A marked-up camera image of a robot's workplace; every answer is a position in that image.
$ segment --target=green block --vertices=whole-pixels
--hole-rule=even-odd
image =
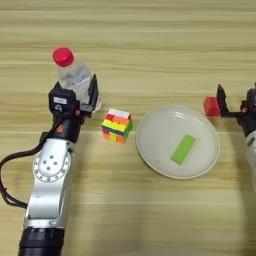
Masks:
[[[179,143],[178,147],[175,149],[174,153],[172,154],[172,161],[181,165],[185,160],[186,156],[188,155],[189,151],[193,147],[195,141],[196,138],[186,134]]]
[[[131,131],[133,128],[133,121],[130,120],[130,122],[128,123],[128,130]]]

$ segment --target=red bottle cap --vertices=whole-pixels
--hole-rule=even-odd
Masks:
[[[58,66],[67,67],[74,61],[74,56],[70,49],[63,47],[54,51],[53,59]]]

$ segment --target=red block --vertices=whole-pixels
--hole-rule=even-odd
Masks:
[[[103,129],[102,131],[103,131],[104,134],[109,135],[109,131],[108,130]]]
[[[113,121],[114,115],[107,114],[106,119]]]
[[[204,101],[206,116],[220,116],[220,108],[216,97],[206,97]]]

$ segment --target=black cable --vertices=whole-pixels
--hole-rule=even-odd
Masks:
[[[17,158],[22,158],[22,157],[27,157],[27,156],[33,156],[36,153],[38,153],[44,146],[44,143],[46,141],[47,138],[49,138],[51,136],[51,134],[57,129],[57,127],[63,122],[63,117],[60,116],[58,119],[56,119],[56,121],[53,124],[53,127],[46,133],[46,135],[44,136],[44,138],[39,142],[39,144],[31,149],[31,150],[27,150],[27,151],[22,151],[22,152],[17,152],[14,154],[11,154],[7,157],[5,157],[1,162],[0,162],[0,193],[2,194],[2,197],[4,199],[4,201],[10,205],[10,206],[15,206],[15,207],[20,207],[20,208],[24,208],[27,209],[28,204],[24,203],[18,199],[16,199],[15,197],[11,196],[8,192],[7,192],[7,188],[4,187],[3,181],[2,181],[2,167],[4,166],[4,164],[6,164],[7,162],[17,159]]]

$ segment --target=green rectangular block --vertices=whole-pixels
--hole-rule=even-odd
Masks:
[[[186,134],[172,154],[172,161],[181,165],[193,147],[195,141],[196,139],[193,136]]]

